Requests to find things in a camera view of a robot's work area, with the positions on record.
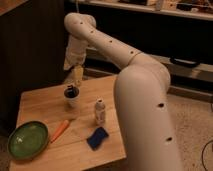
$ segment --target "white cable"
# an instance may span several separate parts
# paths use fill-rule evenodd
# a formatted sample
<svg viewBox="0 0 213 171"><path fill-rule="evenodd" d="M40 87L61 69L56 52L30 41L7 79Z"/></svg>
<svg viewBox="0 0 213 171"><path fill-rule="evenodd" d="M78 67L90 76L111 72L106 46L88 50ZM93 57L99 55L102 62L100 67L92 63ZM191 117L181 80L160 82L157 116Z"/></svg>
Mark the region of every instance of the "white cable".
<svg viewBox="0 0 213 171"><path fill-rule="evenodd" d="M75 7L76 7L77 13L79 13L79 3L78 3L78 0L75 0Z"/></svg>

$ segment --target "shelf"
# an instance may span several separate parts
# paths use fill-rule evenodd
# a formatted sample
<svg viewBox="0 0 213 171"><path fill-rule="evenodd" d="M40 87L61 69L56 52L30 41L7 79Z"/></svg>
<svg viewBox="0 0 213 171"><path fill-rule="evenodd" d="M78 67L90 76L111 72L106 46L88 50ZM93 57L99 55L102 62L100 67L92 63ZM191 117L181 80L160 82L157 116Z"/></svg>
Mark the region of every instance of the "shelf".
<svg viewBox="0 0 213 171"><path fill-rule="evenodd" d="M147 12L161 15L170 15L177 17L185 17L185 18L193 18L200 20L208 20L213 21L213 15L207 13L197 13L197 12L187 12L181 10L156 10L155 6L143 6L143 5L135 5L135 4L127 4L127 3L119 3L119 2L104 2L98 0L78 0L79 4L85 5L93 5L107 8L115 8L115 9L123 9L129 11L137 11L137 12Z"/></svg>

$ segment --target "floor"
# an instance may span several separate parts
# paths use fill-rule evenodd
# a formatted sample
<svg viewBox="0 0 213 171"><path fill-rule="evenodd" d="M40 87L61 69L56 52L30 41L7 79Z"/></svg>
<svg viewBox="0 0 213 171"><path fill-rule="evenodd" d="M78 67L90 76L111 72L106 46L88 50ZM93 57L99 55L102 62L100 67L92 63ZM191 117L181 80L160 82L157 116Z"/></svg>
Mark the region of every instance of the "floor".
<svg viewBox="0 0 213 171"><path fill-rule="evenodd" d="M91 71L85 70L84 79L92 79ZM64 83L71 81L68 74ZM181 157L185 171L202 171L201 151L204 145L213 139L213 112L209 102L168 95L168 106L175 127ZM6 152L7 138L0 136L0 171L7 171L9 156ZM213 153L211 145L204 153L204 161L208 170L213 170ZM128 170L127 161L120 160L88 171L124 171Z"/></svg>

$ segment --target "cabinet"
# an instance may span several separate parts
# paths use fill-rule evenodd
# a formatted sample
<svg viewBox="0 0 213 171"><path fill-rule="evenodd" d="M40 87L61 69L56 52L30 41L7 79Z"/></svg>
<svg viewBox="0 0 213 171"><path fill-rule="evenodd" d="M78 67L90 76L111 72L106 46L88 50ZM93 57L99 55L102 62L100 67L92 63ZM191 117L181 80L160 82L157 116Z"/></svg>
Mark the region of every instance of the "cabinet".
<svg viewBox="0 0 213 171"><path fill-rule="evenodd" d="M61 83L63 0L29 0L0 16L0 132L16 123L20 94Z"/></svg>

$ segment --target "cup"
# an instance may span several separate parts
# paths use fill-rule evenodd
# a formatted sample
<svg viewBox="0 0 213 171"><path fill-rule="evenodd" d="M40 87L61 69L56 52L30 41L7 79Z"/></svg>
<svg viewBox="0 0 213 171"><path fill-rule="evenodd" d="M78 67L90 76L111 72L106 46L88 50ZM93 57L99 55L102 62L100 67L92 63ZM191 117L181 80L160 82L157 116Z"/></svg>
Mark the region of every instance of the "cup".
<svg viewBox="0 0 213 171"><path fill-rule="evenodd" d="M64 91L64 96L72 108L75 108L78 104L78 95L79 89L73 85L68 86Z"/></svg>

